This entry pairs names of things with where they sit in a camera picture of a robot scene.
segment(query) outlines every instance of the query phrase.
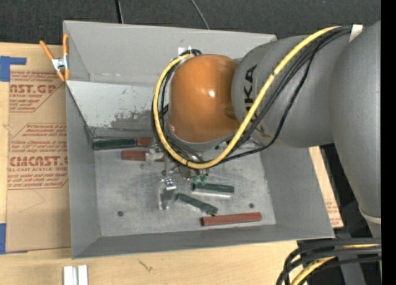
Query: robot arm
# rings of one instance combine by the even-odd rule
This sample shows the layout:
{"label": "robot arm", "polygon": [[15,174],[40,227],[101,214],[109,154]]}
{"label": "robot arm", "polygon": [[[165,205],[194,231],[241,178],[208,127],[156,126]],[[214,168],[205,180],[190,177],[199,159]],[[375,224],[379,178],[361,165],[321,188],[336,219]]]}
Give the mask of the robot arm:
{"label": "robot arm", "polygon": [[[381,224],[381,22],[352,42],[350,32],[331,27],[271,42],[240,61],[188,54],[174,60],[153,106],[159,143],[179,164],[208,169],[250,138],[261,149],[334,142],[362,214]],[[158,111],[159,93],[173,70],[166,115]],[[224,141],[217,157],[197,161]]]}

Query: cardboard sheet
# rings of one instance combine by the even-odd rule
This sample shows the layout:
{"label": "cardboard sheet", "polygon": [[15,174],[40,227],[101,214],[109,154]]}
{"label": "cardboard sheet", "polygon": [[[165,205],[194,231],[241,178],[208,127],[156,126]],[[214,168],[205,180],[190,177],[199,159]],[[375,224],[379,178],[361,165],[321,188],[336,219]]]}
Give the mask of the cardboard sheet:
{"label": "cardboard sheet", "polygon": [[68,247],[65,85],[39,45],[3,43],[0,55],[26,58],[10,71],[6,252]]}
{"label": "cardboard sheet", "polygon": [[0,224],[6,222],[9,82],[0,82]]}
{"label": "cardboard sheet", "polygon": [[343,222],[338,209],[337,201],[334,196],[333,188],[330,183],[329,174],[326,170],[326,165],[322,157],[321,149],[319,147],[309,148],[309,152],[314,163],[315,172],[319,181],[326,209],[329,214],[330,222],[333,228],[343,227]]}

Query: yellow cable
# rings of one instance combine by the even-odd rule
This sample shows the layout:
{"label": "yellow cable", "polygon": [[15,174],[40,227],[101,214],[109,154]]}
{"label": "yellow cable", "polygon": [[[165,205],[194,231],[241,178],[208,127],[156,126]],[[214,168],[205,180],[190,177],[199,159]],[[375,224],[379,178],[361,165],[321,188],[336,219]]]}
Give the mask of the yellow cable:
{"label": "yellow cable", "polygon": [[[370,248],[370,247],[376,247],[379,244],[351,244],[351,245],[344,245],[343,247],[339,247],[337,250],[346,250],[346,249],[355,249],[355,248]],[[308,264],[297,276],[293,279],[290,285],[300,285],[301,281],[310,275],[314,270],[316,270],[318,267],[322,266],[326,262],[334,259],[335,257],[325,257],[325,258],[319,258],[317,260],[312,261],[310,264]]]}
{"label": "yellow cable", "polygon": [[308,264],[291,282],[290,285],[299,285],[300,282],[307,276],[310,275],[318,267],[322,266],[324,263],[333,260],[335,257],[319,258]]}
{"label": "yellow cable", "polygon": [[195,163],[193,161],[189,161],[179,154],[175,152],[171,145],[168,143],[168,141],[165,138],[165,135],[163,133],[163,130],[161,128],[160,124],[160,117],[158,114],[158,98],[160,95],[160,90],[161,90],[161,85],[162,81],[164,80],[166,74],[168,71],[175,65],[179,64],[182,60],[190,58],[191,55],[185,55],[181,56],[174,61],[172,61],[166,68],[165,70],[161,73],[160,78],[158,79],[157,86],[155,87],[155,93],[154,93],[154,99],[153,99],[153,116],[154,116],[154,123],[155,123],[155,128],[158,133],[159,140],[161,141],[162,145],[164,146],[165,150],[179,163],[188,166],[189,168],[193,169],[207,169],[211,168],[212,166],[215,166],[219,162],[221,162],[224,158],[227,157],[227,155],[231,152],[231,150],[235,147],[236,143],[238,142],[239,138],[242,136],[243,132],[246,130],[246,127],[250,123],[255,111],[259,107],[264,95],[267,93],[267,90],[270,88],[273,80],[275,77],[282,71],[282,69],[289,63],[289,61],[299,53],[301,49],[303,49],[306,45],[308,45],[310,42],[314,41],[316,38],[320,37],[321,35],[325,34],[326,32],[329,32],[335,28],[338,28],[339,26],[335,27],[329,27],[325,28],[322,30],[319,30],[318,32],[313,33],[312,35],[308,36],[305,38],[303,41],[298,43],[278,64],[278,66],[273,70],[272,74],[268,77],[267,81],[264,83],[264,86],[261,88],[259,94],[257,95],[256,100],[253,102],[250,110],[247,112],[246,117],[244,118],[243,122],[241,123],[240,127],[236,131],[234,137],[231,139],[229,142],[228,146],[222,151],[217,157],[214,159],[206,162],[206,163]]}

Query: cable bundle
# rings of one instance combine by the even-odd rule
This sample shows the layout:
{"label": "cable bundle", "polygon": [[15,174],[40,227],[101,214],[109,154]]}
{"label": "cable bundle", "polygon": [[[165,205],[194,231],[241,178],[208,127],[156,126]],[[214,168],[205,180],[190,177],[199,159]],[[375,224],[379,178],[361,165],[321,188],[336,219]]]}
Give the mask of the cable bundle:
{"label": "cable bundle", "polygon": [[[311,275],[322,270],[352,263],[367,263],[382,260],[381,239],[357,238],[317,240],[301,245],[285,260],[283,271],[280,273],[276,285],[301,285]],[[350,260],[336,260],[342,255],[364,255]],[[290,283],[290,272],[297,266],[306,264],[303,270]]]}
{"label": "cable bundle", "polygon": [[[216,165],[225,163],[227,161],[231,161],[236,158],[240,158],[242,156],[250,155],[262,150],[265,150],[266,148],[270,147],[278,138],[280,135],[280,132],[282,130],[282,127],[285,123],[286,117],[295,102],[296,97],[298,96],[298,93],[300,92],[306,77],[308,76],[309,73],[309,68],[312,64],[312,61],[314,59],[314,56],[316,53],[325,47],[327,44],[332,42],[333,40],[339,38],[342,35],[345,35],[351,31],[351,26],[338,26],[338,27],[330,27],[326,28],[323,30],[319,30],[318,32],[315,32],[312,35],[309,35],[305,39],[303,39],[300,43],[298,43],[278,64],[278,66],[275,68],[275,70],[271,73],[271,75],[268,77],[267,81],[264,83],[264,86],[258,93],[255,101],[253,102],[250,110],[247,112],[246,117],[244,118],[243,122],[241,123],[240,127],[234,134],[233,138],[230,139],[227,147],[222,151],[217,157],[210,161],[203,161],[201,157],[199,157],[200,161],[191,161],[189,159],[189,156],[194,155],[198,157],[199,155],[192,152],[189,150],[189,152],[186,154],[186,150],[182,149],[180,147],[180,143],[175,143],[173,140],[170,140],[169,137],[166,137],[164,134],[164,122],[163,122],[163,116],[167,111],[167,107],[164,106],[164,97],[165,97],[165,88],[167,83],[169,82],[172,73],[174,72],[175,68],[180,65],[183,61],[190,57],[196,56],[198,53],[196,51],[187,51],[186,54],[180,55],[176,59],[172,60],[172,62],[165,68],[165,70],[162,72],[160,79],[158,80],[156,89],[155,89],[155,94],[154,94],[154,99],[153,99],[153,124],[154,124],[154,129],[155,133],[157,135],[157,139],[159,144],[166,150],[170,156],[172,156],[173,159],[175,159],[178,163],[188,166],[189,168],[193,169],[208,169],[212,168]],[[294,61],[293,64],[287,69],[287,73],[284,75],[282,78],[281,82],[278,84],[276,90],[274,91],[273,95],[270,97],[270,99],[267,101],[265,104],[263,110],[257,115],[256,120],[251,123],[251,119],[253,115],[255,114],[256,110],[258,109],[261,101],[263,100],[264,96],[266,95],[268,89],[270,86],[273,84],[276,76],[282,72],[286,66],[291,62]],[[257,128],[259,125],[260,121],[264,118],[266,113],[268,112],[269,108],[273,104],[273,102],[277,99],[278,95],[282,92],[284,87],[287,85],[287,83],[294,77],[294,75],[305,65],[306,69],[304,72],[304,75],[302,79],[300,80],[296,90],[294,91],[292,97],[289,100],[288,105],[286,106],[283,116],[280,119],[277,131],[275,132],[273,139],[271,141],[260,148],[256,148],[251,151],[243,152],[237,155],[231,155],[232,152],[234,152],[237,148],[239,148],[242,144],[244,144],[246,141],[250,139],[251,134],[254,132],[254,130]],[[160,110],[158,110],[158,101],[160,99],[160,93],[162,91],[161,95],[161,105],[160,105]]]}

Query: cardboard box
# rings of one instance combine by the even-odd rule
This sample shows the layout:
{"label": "cardboard box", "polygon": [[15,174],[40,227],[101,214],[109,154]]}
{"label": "cardboard box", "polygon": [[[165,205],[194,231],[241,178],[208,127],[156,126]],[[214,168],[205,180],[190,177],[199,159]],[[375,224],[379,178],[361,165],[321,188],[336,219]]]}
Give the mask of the cardboard box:
{"label": "cardboard box", "polygon": [[[54,56],[61,47],[50,46]],[[11,65],[6,251],[68,247],[65,86],[39,45],[0,44]]]}

